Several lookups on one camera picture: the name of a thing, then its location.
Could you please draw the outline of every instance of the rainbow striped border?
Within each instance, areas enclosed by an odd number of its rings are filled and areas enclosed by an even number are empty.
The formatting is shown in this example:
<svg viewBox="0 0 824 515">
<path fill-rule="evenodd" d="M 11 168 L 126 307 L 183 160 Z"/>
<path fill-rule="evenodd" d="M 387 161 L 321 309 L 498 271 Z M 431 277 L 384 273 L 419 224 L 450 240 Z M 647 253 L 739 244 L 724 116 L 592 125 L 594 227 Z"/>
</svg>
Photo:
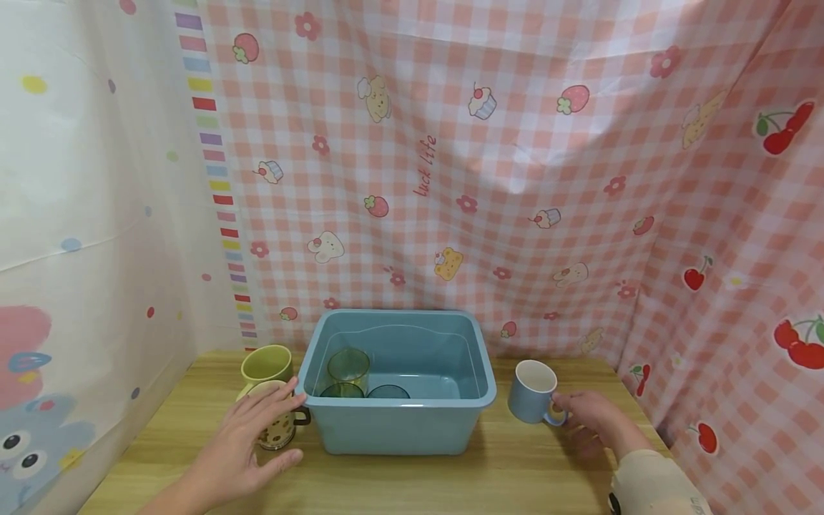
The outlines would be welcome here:
<svg viewBox="0 0 824 515">
<path fill-rule="evenodd" d="M 223 150 L 223 136 L 220 133 L 218 105 L 214 98 L 212 67 L 206 53 L 203 22 L 200 19 L 197 0 L 171 0 L 174 6 L 178 40 L 183 53 L 183 68 L 186 87 L 192 95 L 192 114 L 198 126 L 200 144 L 205 160 L 208 187 L 212 201 L 218 206 L 218 226 L 232 281 L 237 319 L 247 349 L 256 349 L 258 344 L 255 315 L 247 283 L 246 266 L 243 264 L 241 226 L 236 210 L 224 210 L 224 206 L 235 206 L 232 183 L 226 166 Z"/>
</svg>

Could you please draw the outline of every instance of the blue plastic basin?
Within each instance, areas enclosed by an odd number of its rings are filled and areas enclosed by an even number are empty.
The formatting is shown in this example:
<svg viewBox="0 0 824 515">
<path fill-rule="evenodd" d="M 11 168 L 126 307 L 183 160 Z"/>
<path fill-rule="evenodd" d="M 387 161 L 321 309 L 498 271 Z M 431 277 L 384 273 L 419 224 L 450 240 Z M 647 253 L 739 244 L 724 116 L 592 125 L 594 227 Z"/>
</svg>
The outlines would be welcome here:
<svg viewBox="0 0 824 515">
<path fill-rule="evenodd" d="M 326 364 L 344 347 L 369 357 L 368 390 L 392 384 L 410 398 L 320 397 L 332 383 Z M 298 377 L 330 454 L 461 454 L 497 393 L 478 321 L 462 311 L 329 311 Z"/>
</svg>

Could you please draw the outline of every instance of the pink checkered backdrop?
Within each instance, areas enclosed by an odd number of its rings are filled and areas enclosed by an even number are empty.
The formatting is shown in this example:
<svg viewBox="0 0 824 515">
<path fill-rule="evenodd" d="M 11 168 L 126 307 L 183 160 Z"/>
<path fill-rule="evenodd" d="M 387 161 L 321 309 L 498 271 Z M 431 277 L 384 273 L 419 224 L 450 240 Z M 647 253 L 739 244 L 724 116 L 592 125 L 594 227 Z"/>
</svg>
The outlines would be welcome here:
<svg viewBox="0 0 824 515">
<path fill-rule="evenodd" d="M 817 0 L 272 3 L 200 2 L 259 332 L 464 309 L 608 360 L 716 513 L 819 513 Z"/>
</svg>

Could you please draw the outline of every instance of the wooden table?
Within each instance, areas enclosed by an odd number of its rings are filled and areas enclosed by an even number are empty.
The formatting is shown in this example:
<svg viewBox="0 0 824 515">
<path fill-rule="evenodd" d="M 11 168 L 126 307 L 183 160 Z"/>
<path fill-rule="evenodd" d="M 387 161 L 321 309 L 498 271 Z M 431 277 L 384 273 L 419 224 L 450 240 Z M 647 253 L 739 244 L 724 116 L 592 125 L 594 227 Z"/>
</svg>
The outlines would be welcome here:
<svg viewBox="0 0 824 515">
<path fill-rule="evenodd" d="M 80 513 L 135 513 L 182 474 L 242 388 L 239 367 L 245 356 L 242 351 L 213 352 L 198 358 Z M 296 356 L 296 372 L 300 359 Z M 604 362 L 578 358 L 545 363 L 557 372 L 562 390 L 604 393 L 668 454 Z M 608 513 L 615 468 L 611 453 L 580 461 L 563 430 L 515 419 L 507 408 L 515 364 L 493 360 L 498 398 L 480 416 L 462 456 L 331 456 L 309 425 L 298 428 L 290 444 L 305 452 L 298 467 L 258 494 L 212 513 Z M 260 451 L 260 458 L 271 454 Z"/>
</svg>

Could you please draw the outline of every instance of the sleeve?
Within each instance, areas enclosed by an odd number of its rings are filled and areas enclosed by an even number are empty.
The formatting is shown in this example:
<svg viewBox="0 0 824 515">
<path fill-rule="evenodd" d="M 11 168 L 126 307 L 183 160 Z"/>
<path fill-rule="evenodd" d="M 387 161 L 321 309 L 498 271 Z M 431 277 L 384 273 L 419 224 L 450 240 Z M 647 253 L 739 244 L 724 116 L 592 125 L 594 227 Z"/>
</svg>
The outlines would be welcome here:
<svg viewBox="0 0 824 515">
<path fill-rule="evenodd" d="M 624 456 L 612 478 L 613 515 L 712 515 L 676 463 L 650 450 Z"/>
</svg>

